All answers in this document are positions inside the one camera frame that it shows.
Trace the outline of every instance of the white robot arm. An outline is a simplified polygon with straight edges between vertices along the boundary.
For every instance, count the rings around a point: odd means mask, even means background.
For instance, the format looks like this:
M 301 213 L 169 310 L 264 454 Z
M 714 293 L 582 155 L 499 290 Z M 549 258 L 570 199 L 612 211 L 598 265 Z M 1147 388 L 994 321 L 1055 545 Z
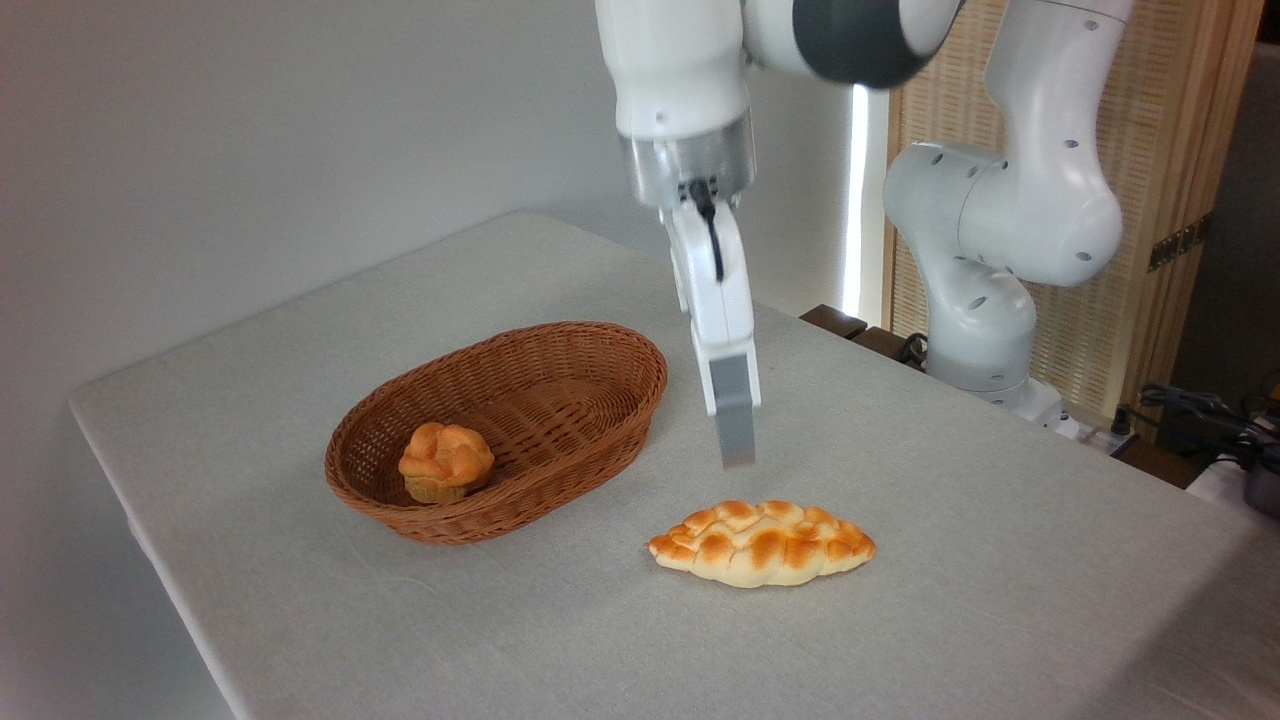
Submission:
M 755 457 L 751 291 L 733 206 L 755 177 L 746 63 L 892 87 L 963 0 L 596 0 L 636 199 L 671 238 L 681 309 L 726 465 Z
M 1019 279 L 1078 286 L 1120 246 L 1094 128 L 1130 8 L 1010 0 L 986 74 L 1004 151 L 915 143 L 884 183 L 924 281 L 929 374 L 1069 436 L 1061 396 L 1028 373 L 1036 306 Z

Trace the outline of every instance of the oval basket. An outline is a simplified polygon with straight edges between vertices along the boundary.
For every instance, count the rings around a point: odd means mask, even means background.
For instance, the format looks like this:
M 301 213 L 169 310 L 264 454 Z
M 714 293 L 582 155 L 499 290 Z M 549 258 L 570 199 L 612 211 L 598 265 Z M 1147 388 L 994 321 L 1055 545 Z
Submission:
M 667 387 L 648 338 L 609 323 L 521 328 L 383 383 L 347 413 L 325 478 L 352 509 L 430 544 L 521 528 L 631 464 Z M 489 484 L 449 505 L 421 505 L 397 470 L 413 430 L 457 423 L 494 454 Z

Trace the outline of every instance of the basket rim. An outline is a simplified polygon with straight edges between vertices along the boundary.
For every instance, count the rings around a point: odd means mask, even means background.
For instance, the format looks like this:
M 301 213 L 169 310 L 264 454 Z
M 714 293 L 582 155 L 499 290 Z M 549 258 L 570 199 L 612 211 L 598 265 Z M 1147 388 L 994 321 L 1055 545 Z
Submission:
M 552 329 L 563 329 L 566 327 L 571 327 L 579 331 L 605 332 L 609 334 L 621 336 L 625 337 L 627 341 L 635 342 L 640 347 L 652 351 L 652 354 L 659 359 L 658 382 L 654 383 L 654 386 L 649 389 L 649 392 L 641 393 L 639 396 L 635 411 L 630 413 L 622 423 L 618 423 L 617 425 L 600 433 L 600 436 L 596 438 L 594 443 L 580 447 L 563 456 L 558 456 L 550 462 L 539 466 L 541 474 L 559 473 L 564 468 L 580 464 L 584 460 L 590 459 L 594 455 L 595 447 L 613 445 L 620 439 L 626 438 L 627 436 L 635 432 L 632 425 L 635 424 L 635 420 L 637 418 L 645 418 L 644 432 L 645 434 L 648 434 L 648 424 L 652 421 L 652 416 L 653 413 L 657 410 L 657 406 L 662 402 L 662 397 L 667 387 L 666 359 L 662 355 L 662 351 L 658 348 L 658 346 L 640 332 L 634 331 L 626 325 L 611 322 L 559 320 L 550 323 L 539 323 L 535 325 L 503 331 L 495 336 L 481 340 L 479 342 L 458 347 L 456 350 L 445 352 L 444 355 L 440 355 L 439 357 L 435 357 L 421 365 L 411 368 L 383 382 L 376 388 L 374 388 L 369 395 L 361 398 L 360 402 L 353 405 L 347 411 L 347 414 L 339 421 L 338 427 L 334 429 L 329 439 L 329 445 L 325 450 L 325 479 L 330 486 L 330 488 L 335 492 L 335 495 L 338 495 L 338 497 L 343 502 L 346 502 L 355 510 L 366 510 L 366 509 L 376 510 L 380 515 L 388 518 L 416 518 L 419 520 L 433 519 L 438 521 L 447 521 L 449 519 L 454 519 L 463 515 L 484 512 L 490 506 L 504 502 L 507 500 L 504 496 L 509 495 L 511 492 L 515 492 L 521 484 L 520 480 L 524 477 L 527 477 L 527 473 L 517 475 L 515 478 L 508 478 L 503 480 L 503 483 L 500 483 L 499 486 L 494 486 L 493 489 L 499 492 L 481 491 L 476 492 L 475 495 L 467 496 L 458 502 L 452 502 L 445 505 L 407 505 L 407 506 L 390 505 L 388 502 L 372 500 L 370 497 L 366 497 L 356 492 L 356 489 L 352 488 L 351 484 L 347 482 L 344 473 L 342 471 L 342 464 L 340 464 L 342 448 L 346 445 L 346 441 L 349 437 L 352 429 L 355 428 L 355 423 L 352 423 L 351 420 L 355 416 L 367 413 L 372 407 L 376 407 L 379 402 L 381 402 L 394 392 L 394 389 L 399 383 L 403 383 L 407 378 L 425 370 L 430 365 L 444 363 L 452 357 L 456 357 L 462 352 L 476 352 L 492 345 L 512 342 L 512 340 L 516 337 L 524 337 L 530 334 L 536 336 L 540 333 L 547 333 Z M 509 488 L 509 491 L 502 492 L 503 488 Z

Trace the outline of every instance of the bread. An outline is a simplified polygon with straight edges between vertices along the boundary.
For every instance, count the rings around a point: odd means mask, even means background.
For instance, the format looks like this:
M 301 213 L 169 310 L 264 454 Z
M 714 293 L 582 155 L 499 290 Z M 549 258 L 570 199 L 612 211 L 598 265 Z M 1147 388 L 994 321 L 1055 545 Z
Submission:
M 457 502 L 489 482 L 493 452 L 480 433 L 426 423 L 413 430 L 399 460 L 404 489 L 419 502 Z
M 755 588 L 799 585 L 852 570 L 876 555 L 876 543 L 820 507 L 728 500 L 653 538 L 649 552 L 663 568 Z

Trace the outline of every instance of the bright light strip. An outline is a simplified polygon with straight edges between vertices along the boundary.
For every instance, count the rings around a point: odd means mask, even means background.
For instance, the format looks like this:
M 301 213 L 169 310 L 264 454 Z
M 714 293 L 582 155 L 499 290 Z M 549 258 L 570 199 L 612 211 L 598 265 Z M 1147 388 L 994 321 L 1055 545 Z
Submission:
M 867 178 L 869 140 L 867 90 L 854 86 L 849 94 L 849 193 L 845 197 L 845 273 L 841 281 L 840 310 L 858 315 L 858 296 L 863 273 L 863 182 Z

